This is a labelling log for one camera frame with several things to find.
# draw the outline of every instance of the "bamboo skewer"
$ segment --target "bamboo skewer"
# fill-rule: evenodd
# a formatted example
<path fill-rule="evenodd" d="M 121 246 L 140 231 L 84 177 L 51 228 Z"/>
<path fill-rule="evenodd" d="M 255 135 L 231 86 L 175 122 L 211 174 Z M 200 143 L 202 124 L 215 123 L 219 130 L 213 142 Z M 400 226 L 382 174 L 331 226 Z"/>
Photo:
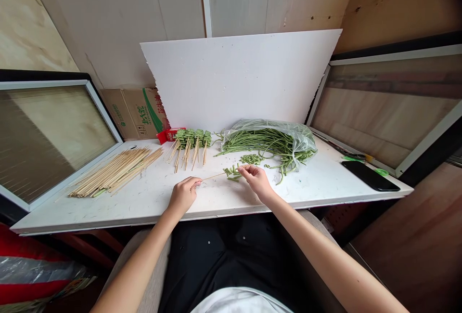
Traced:
<path fill-rule="evenodd" d="M 104 167 L 81 180 L 78 183 L 80 186 L 69 196 L 96 197 L 106 190 L 112 191 L 128 178 L 134 177 L 136 173 L 145 169 L 162 153 L 163 148 L 159 148 L 151 154 L 151 149 L 147 147 L 123 151 Z"/>
<path fill-rule="evenodd" d="M 221 176 L 222 174 L 226 174 L 226 172 L 224 172 L 224 173 L 219 173 L 218 175 L 215 175 L 215 176 L 212 176 L 212 177 L 204 178 L 202 181 L 208 180 L 208 179 L 210 179 L 210 178 L 214 178 L 214 177 Z"/>
<path fill-rule="evenodd" d="M 184 166 L 184 170 L 186 171 L 186 169 L 188 168 L 188 161 L 189 161 L 189 152 L 191 151 L 191 141 L 189 141 L 189 146 L 188 146 L 188 152 L 186 153 L 186 160 L 185 160 L 185 166 Z"/>
<path fill-rule="evenodd" d="M 157 158 L 159 158 L 161 155 L 162 155 L 162 152 L 158 152 L 158 153 L 152 153 L 151 155 L 149 155 L 145 162 L 140 165 L 139 167 L 137 167 L 136 169 L 133 170 L 133 172 L 130 172 L 127 176 L 125 176 L 123 179 L 119 180 L 115 186 L 111 187 L 109 189 L 109 192 L 113 192 L 115 190 L 120 190 L 122 189 L 125 185 L 128 184 L 128 182 L 130 182 L 131 180 L 133 180 L 137 175 L 138 173 L 141 173 L 142 170 L 145 170 L 149 165 L 151 165 Z"/>
<path fill-rule="evenodd" d="M 176 141 L 176 145 L 175 147 L 173 147 L 173 152 L 170 155 L 170 158 L 168 159 L 167 164 L 170 164 L 170 162 L 172 161 L 172 158 L 175 156 L 175 151 L 178 149 L 178 146 L 180 146 L 180 141 Z"/>
<path fill-rule="evenodd" d="M 189 137 L 188 137 L 188 140 L 186 141 L 186 145 L 184 147 L 183 163 L 181 164 L 181 167 L 183 167 L 184 161 L 186 160 L 186 153 L 188 152 L 188 149 L 187 149 L 188 147 L 189 147 Z"/>
<path fill-rule="evenodd" d="M 164 156 L 164 161 L 165 161 L 165 158 L 167 157 L 167 155 L 168 155 L 168 154 L 170 153 L 170 151 L 172 150 L 173 146 L 174 146 L 177 142 L 178 142 L 178 140 L 176 140 L 176 141 L 172 144 L 172 146 L 170 147 L 170 149 L 168 150 L 168 152 L 165 154 L 165 156 Z"/>
<path fill-rule="evenodd" d="M 178 172 L 178 162 L 180 161 L 180 153 L 181 153 L 181 145 L 180 145 L 180 150 L 178 151 L 177 160 L 175 161 L 175 173 Z"/>
<path fill-rule="evenodd" d="M 202 167 L 204 167 L 205 165 L 206 156 L 207 156 L 207 141 L 205 141 L 204 150 L 202 152 Z"/>
<path fill-rule="evenodd" d="M 194 164 L 196 163 L 197 155 L 199 154 L 199 137 L 196 140 L 196 147 L 194 148 L 194 153 L 192 154 L 192 170 L 194 170 Z"/>

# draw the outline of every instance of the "lap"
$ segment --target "lap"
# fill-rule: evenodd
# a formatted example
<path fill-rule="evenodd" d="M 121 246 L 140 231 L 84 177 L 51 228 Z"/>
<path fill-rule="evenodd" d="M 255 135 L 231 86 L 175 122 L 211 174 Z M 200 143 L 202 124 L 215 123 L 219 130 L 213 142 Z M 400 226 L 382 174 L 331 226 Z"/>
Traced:
<path fill-rule="evenodd" d="M 172 233 L 159 312 L 189 312 L 223 287 L 255 288 L 298 311 L 304 283 L 272 213 L 182 222 Z"/>

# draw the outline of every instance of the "white table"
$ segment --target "white table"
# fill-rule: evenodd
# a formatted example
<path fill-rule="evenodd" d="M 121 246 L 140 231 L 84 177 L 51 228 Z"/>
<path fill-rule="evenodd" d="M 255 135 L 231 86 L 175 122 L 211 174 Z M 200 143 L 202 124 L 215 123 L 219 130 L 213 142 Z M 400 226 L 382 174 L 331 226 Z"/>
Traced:
<path fill-rule="evenodd" d="M 386 200 L 404 197 L 413 189 L 401 181 L 387 176 L 399 186 L 399 192 L 378 192 L 340 165 L 342 155 L 322 140 L 316 139 L 319 152 L 299 172 L 291 172 L 284 181 L 280 180 L 277 169 L 265 169 L 268 179 L 277 194 L 295 209 L 326 206 L 342 203 Z M 129 141 L 123 143 L 108 156 L 114 155 L 134 145 L 149 146 L 155 150 L 160 145 L 157 140 Z M 171 143 L 165 143 L 165 151 Z M 142 177 L 137 177 L 118 194 L 103 193 L 98 197 L 67 197 L 73 187 L 59 191 L 37 209 L 29 213 L 12 230 L 24 235 L 42 235 L 66 231 L 99 229 L 115 226 L 156 223 L 168 205 L 173 186 L 189 176 L 210 177 L 237 164 L 240 157 L 249 152 L 231 153 L 213 157 L 219 152 L 216 143 L 207 151 L 207 164 L 197 165 L 191 172 L 174 173 L 173 160 L 167 164 L 162 159 L 154 162 Z M 262 162 L 274 166 L 278 161 L 267 159 Z M 197 199 L 182 220 L 225 217 L 240 214 L 268 212 L 252 192 L 244 178 L 239 183 L 229 181 L 226 175 L 206 180 L 197 189 Z"/>

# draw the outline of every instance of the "black smartphone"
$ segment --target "black smartphone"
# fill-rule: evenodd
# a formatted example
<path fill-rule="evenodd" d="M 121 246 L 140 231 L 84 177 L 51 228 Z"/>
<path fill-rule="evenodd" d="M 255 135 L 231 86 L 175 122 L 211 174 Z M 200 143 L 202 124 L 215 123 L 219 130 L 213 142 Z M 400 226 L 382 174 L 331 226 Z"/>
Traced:
<path fill-rule="evenodd" d="M 399 191 L 399 187 L 359 161 L 342 161 L 341 164 L 356 177 L 377 191 Z"/>

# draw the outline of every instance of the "red package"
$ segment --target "red package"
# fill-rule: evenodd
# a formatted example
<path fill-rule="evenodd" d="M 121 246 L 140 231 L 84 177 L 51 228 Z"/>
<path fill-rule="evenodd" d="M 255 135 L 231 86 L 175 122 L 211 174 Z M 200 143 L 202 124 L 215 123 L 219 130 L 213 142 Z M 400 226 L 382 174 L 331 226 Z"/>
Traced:
<path fill-rule="evenodd" d="M 174 136 L 177 134 L 177 131 L 179 129 L 186 130 L 186 128 L 174 128 L 174 129 L 164 130 L 164 131 L 158 133 L 157 138 L 159 139 L 160 144 L 164 144 L 167 141 L 174 142 L 175 141 Z"/>

